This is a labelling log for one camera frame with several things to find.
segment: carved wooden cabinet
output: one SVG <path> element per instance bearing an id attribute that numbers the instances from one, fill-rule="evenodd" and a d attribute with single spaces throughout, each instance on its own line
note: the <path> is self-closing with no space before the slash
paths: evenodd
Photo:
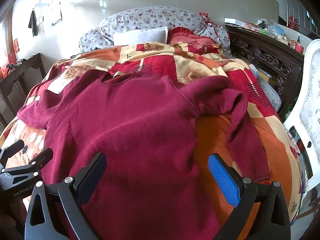
<path id="1" fill-rule="evenodd" d="M 251 64 L 277 78 L 277 93 L 282 101 L 278 114 L 283 117 L 287 106 L 299 95 L 304 56 L 268 36 L 233 25 L 226 27 L 232 54 L 246 57 Z"/>

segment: silver bolt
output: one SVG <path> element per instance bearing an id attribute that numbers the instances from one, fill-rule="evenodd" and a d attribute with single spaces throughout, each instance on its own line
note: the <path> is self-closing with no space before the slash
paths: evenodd
<path id="1" fill-rule="evenodd" d="M 243 178 L 243 182 L 245 184 L 250 184 L 252 182 L 252 180 L 250 178 L 248 178 L 248 177 L 245 177 L 245 178 Z"/>
<path id="2" fill-rule="evenodd" d="M 73 178 L 72 177 L 66 177 L 65 179 L 64 179 L 64 182 L 65 183 L 70 183 L 70 182 L 72 182 L 73 181 Z"/>
<path id="3" fill-rule="evenodd" d="M 280 187 L 280 182 L 275 180 L 275 181 L 273 182 L 273 185 L 275 185 L 276 187 Z"/>
<path id="4" fill-rule="evenodd" d="M 42 184 L 43 184 L 43 182 L 40 180 L 40 181 L 38 181 L 38 182 L 36 183 L 36 187 L 41 187 Z"/>

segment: patchwork blanket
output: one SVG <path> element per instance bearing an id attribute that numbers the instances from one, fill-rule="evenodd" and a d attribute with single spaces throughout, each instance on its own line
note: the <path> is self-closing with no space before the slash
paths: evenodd
<path id="1" fill-rule="evenodd" d="M 100 49 L 77 58 L 59 60 L 52 66 L 43 82 L 30 91 L 26 104 L 39 100 L 46 89 L 60 93 L 71 80 L 89 69 L 109 71 L 111 74 L 118 71 L 123 73 L 153 71 L 168 75 L 181 83 L 193 82 L 212 75 L 227 76 L 239 90 L 247 94 L 248 113 L 266 152 L 270 179 L 261 183 L 269 184 L 273 180 L 281 183 L 289 217 L 293 220 L 299 209 L 302 189 L 298 149 L 289 138 L 257 80 L 247 64 L 240 59 L 225 59 L 218 51 L 202 56 L 191 51 L 195 51 L 194 48 L 183 42 L 170 45 L 149 42 Z M 212 200 L 221 224 L 226 221 L 233 206 L 227 203 L 212 177 L 208 169 L 208 157 L 212 153 L 219 153 L 227 165 L 234 167 L 242 175 L 226 146 L 229 127 L 228 114 L 201 117 L 196 123 L 198 145 L 194 150 L 194 157 L 201 169 L 204 188 Z M 22 139 L 26 146 L 10 158 L 7 167 L 27 164 L 43 149 L 45 134 L 45 130 L 28 127 L 17 118 L 12 120 L 1 135 L 1 147 L 7 147 L 18 139 Z M 244 239 L 248 234 L 258 207 L 258 204 L 254 205 L 240 239 Z"/>

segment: sweatshirt sleeve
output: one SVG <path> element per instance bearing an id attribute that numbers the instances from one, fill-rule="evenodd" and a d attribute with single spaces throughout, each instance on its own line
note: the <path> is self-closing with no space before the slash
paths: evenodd
<path id="1" fill-rule="evenodd" d="M 38 101 L 31 102 L 29 105 L 23 106 L 18 111 L 18 119 L 31 127 L 47 129 L 50 119 L 56 113 L 61 100 L 65 94 L 67 94 L 69 88 L 73 86 L 73 83 L 74 80 L 72 80 L 59 94 L 44 90 Z"/>
<path id="2" fill-rule="evenodd" d="M 270 178 L 266 154 L 247 112 L 247 95 L 224 76 L 210 76 L 189 84 L 173 82 L 199 115 L 231 114 L 227 146 L 243 177 L 253 181 Z"/>

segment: blue gripper pad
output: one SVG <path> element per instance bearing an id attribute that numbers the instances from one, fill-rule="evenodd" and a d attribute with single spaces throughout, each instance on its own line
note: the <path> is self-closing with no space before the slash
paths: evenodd
<path id="1" fill-rule="evenodd" d="M 231 205 L 234 205 L 236 208 L 240 201 L 239 187 L 215 155 L 209 156 L 208 164 L 209 170 L 216 180 L 227 202 Z"/>

